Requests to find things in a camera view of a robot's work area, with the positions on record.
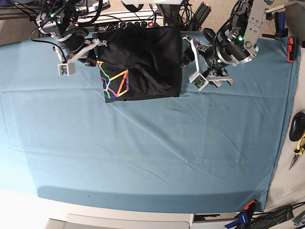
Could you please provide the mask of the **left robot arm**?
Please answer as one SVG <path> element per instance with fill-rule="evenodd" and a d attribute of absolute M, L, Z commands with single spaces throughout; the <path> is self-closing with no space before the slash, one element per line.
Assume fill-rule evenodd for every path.
<path fill-rule="evenodd" d="M 257 55 L 259 47 L 256 43 L 266 18 L 266 6 L 264 0 L 239 0 L 230 18 L 217 32 L 203 29 L 208 44 L 188 35 L 183 37 L 188 47 L 181 66 L 195 63 L 196 70 L 189 77 L 189 82 L 199 91 L 208 84 L 220 87 L 227 82 L 233 85 L 233 78 L 226 67 L 250 62 Z"/>

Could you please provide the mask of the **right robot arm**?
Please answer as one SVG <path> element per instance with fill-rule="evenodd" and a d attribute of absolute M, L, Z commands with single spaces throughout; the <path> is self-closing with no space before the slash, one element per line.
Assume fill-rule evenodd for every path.
<path fill-rule="evenodd" d="M 35 19 L 37 28 L 43 34 L 51 36 L 56 42 L 47 42 L 53 46 L 60 64 L 65 68 L 72 61 L 94 67 L 97 60 L 92 47 L 93 41 L 87 39 L 88 28 L 92 26 L 101 14 L 103 1 L 97 1 L 95 15 L 86 22 L 79 22 L 77 9 L 79 0 L 47 0 L 41 12 Z"/>

